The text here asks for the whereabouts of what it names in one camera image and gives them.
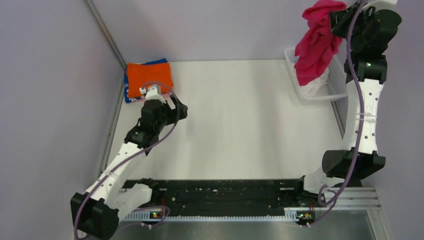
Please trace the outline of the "pink t-shirt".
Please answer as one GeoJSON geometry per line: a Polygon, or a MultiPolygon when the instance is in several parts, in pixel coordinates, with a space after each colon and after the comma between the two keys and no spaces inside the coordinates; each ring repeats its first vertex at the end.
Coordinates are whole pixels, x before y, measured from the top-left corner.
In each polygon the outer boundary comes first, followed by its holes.
{"type": "Polygon", "coordinates": [[[347,5],[342,1],[319,0],[303,12],[302,17],[307,20],[309,29],[294,52],[298,57],[294,69],[300,86],[319,78],[339,52],[343,39],[332,34],[330,13],[346,9],[347,5]]]}

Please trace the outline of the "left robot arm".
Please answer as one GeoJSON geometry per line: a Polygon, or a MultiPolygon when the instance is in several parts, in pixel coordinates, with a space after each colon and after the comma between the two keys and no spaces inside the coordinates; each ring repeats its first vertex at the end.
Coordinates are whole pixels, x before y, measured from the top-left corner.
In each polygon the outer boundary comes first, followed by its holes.
{"type": "Polygon", "coordinates": [[[170,99],[174,108],[161,97],[147,99],[140,118],[127,132],[110,165],[83,193],[73,195],[70,207],[74,239],[81,239],[79,233],[84,233],[84,239],[109,240],[128,214],[143,204],[154,207],[160,202],[159,191],[143,183],[137,183],[125,193],[120,190],[141,162],[136,157],[148,155],[164,141],[160,134],[166,126],[175,128],[180,120],[187,118],[188,107],[175,95],[170,99]]]}

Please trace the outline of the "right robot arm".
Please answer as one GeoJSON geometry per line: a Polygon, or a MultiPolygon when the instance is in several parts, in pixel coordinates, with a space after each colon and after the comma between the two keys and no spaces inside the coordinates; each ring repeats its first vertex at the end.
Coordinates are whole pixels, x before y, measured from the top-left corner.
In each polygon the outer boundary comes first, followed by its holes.
{"type": "Polygon", "coordinates": [[[380,95],[387,79],[385,51],[402,22],[394,0],[359,0],[343,11],[329,14],[330,31],[346,40],[344,64],[347,115],[341,149],[327,150],[321,166],[302,177],[302,187],[293,192],[299,206],[307,206],[324,188],[346,186],[385,166],[379,155],[376,126],[380,95]]]}

